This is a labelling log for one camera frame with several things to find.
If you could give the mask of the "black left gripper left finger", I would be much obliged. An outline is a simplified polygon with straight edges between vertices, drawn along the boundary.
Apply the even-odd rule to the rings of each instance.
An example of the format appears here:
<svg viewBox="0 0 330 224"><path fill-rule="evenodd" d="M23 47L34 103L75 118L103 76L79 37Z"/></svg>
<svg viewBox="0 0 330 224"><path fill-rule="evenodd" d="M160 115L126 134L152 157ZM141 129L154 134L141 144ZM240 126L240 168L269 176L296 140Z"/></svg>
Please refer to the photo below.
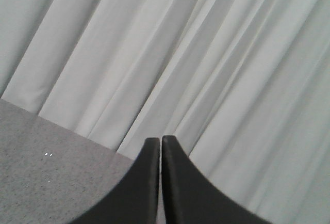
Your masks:
<svg viewBox="0 0 330 224"><path fill-rule="evenodd" d="M147 138L121 181L72 223L156 223L159 157L159 138Z"/></svg>

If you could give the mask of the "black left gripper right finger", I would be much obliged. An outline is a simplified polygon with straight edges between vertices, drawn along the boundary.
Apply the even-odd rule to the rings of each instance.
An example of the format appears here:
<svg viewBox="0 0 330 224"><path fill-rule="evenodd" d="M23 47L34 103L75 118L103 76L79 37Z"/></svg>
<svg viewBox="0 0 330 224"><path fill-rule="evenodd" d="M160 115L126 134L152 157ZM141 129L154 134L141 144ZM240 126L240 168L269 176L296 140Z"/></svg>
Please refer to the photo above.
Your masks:
<svg viewBox="0 0 330 224"><path fill-rule="evenodd" d="M177 138L162 138L162 194L167 223L267 223L215 188Z"/></svg>

